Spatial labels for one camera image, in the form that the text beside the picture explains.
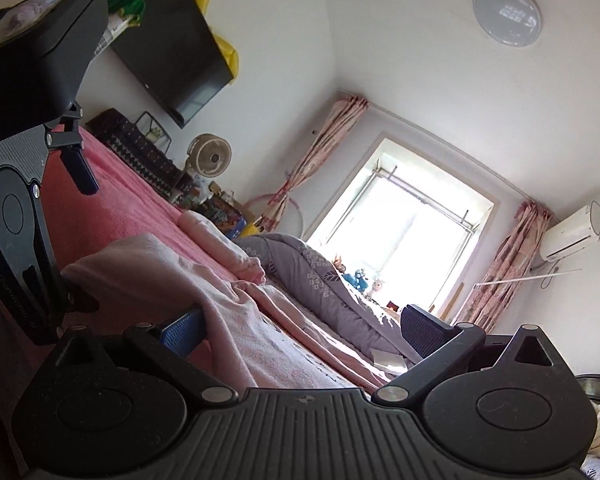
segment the curtain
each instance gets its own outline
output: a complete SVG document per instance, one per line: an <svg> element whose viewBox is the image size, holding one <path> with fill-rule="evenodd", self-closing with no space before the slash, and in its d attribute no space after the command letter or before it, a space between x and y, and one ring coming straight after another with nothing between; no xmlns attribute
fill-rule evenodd
<svg viewBox="0 0 600 480"><path fill-rule="evenodd" d="M266 232L273 231L280 224L289 202L289 193L320 169L368 108L369 102L358 96L340 99L333 105L312 146L291 172L285 185L267 203L268 207L258 223Z"/></svg>
<svg viewBox="0 0 600 480"><path fill-rule="evenodd" d="M549 227L552 213L531 200L524 202L516 214L516 226L504 240L483 282L522 278L540 247L542 235ZM476 287L453 324L465 321L489 332L511 302L521 282Z"/></svg>

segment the television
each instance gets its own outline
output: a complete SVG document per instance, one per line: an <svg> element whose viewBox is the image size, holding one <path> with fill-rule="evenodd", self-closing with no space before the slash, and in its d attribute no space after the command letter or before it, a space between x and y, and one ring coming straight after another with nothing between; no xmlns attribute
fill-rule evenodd
<svg viewBox="0 0 600 480"><path fill-rule="evenodd" d="M145 0L113 50L183 128L233 75L195 0Z"/></svg>

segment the purple comforter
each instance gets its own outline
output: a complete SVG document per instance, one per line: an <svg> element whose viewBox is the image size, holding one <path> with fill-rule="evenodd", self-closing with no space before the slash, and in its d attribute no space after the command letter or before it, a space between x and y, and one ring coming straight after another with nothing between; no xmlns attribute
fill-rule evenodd
<svg viewBox="0 0 600 480"><path fill-rule="evenodd" d="M371 349L401 354L416 364L422 358L402 337L400 325L382 308L360 296L320 253L302 240L284 234L263 234L235 240L249 256L260 259L267 274L373 360Z"/></svg>

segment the window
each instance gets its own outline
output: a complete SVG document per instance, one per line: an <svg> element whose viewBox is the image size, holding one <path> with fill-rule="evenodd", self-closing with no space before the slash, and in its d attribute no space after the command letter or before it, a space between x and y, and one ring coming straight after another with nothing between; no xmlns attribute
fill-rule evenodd
<svg viewBox="0 0 600 480"><path fill-rule="evenodd" d="M380 304L441 306L475 248L493 202L384 139L308 243L347 272L384 281Z"/></svg>

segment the white wall-mounted air conditioner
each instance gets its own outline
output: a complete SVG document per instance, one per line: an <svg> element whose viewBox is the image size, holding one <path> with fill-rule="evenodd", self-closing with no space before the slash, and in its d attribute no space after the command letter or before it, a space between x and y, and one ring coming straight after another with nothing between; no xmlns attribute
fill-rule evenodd
<svg viewBox="0 0 600 480"><path fill-rule="evenodd" d="M600 239L600 204L591 202L544 233L540 256L555 262Z"/></svg>

